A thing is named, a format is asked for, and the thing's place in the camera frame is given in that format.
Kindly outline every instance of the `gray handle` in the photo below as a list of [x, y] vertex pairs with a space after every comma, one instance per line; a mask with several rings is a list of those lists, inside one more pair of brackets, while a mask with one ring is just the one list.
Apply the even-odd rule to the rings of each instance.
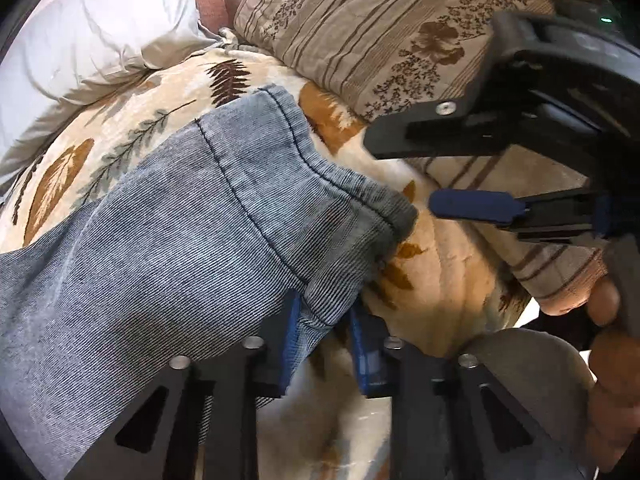
[[620, 292], [617, 322], [630, 336], [640, 339], [640, 252], [636, 238], [628, 234], [611, 241], [603, 260]]

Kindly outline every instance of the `white pillow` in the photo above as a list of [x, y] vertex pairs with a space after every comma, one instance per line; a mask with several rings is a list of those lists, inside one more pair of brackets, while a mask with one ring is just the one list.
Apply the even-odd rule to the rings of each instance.
[[34, 16], [0, 64], [0, 197], [81, 107], [218, 44], [198, 20], [195, 0], [54, 0]]

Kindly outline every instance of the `striped denim fabric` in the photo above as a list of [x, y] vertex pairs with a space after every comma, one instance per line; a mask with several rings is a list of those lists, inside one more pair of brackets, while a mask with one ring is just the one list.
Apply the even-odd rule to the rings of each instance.
[[62, 479], [171, 356], [223, 352], [288, 288], [308, 304], [299, 362], [414, 220], [400, 194], [316, 152], [285, 89], [217, 108], [0, 254], [0, 410]]

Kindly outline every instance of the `human hand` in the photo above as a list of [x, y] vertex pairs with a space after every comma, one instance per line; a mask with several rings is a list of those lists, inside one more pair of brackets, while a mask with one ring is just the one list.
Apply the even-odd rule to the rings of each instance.
[[607, 276], [599, 279], [587, 312], [594, 323], [608, 328], [591, 346], [589, 366], [598, 381], [590, 392], [586, 447], [603, 472], [614, 468], [640, 428], [640, 340], [609, 326], [619, 307], [613, 282]]

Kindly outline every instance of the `screw head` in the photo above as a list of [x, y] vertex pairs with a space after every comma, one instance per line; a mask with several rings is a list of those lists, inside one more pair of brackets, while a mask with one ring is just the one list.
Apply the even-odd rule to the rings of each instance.
[[456, 111], [458, 106], [453, 101], [445, 101], [436, 106], [436, 113], [438, 115], [451, 115]]
[[248, 350], [255, 350], [264, 345], [264, 339], [262, 339], [259, 335], [250, 335], [249, 337], [245, 337], [244, 341], [242, 341], [242, 346], [244, 346]]
[[404, 341], [399, 337], [390, 336], [385, 338], [385, 348], [388, 350], [399, 350], [404, 346]]
[[191, 359], [186, 355], [176, 355], [169, 361], [169, 366], [174, 370], [184, 370], [191, 365]]
[[473, 354], [462, 354], [458, 357], [458, 364], [463, 368], [475, 368], [478, 366], [478, 358]]

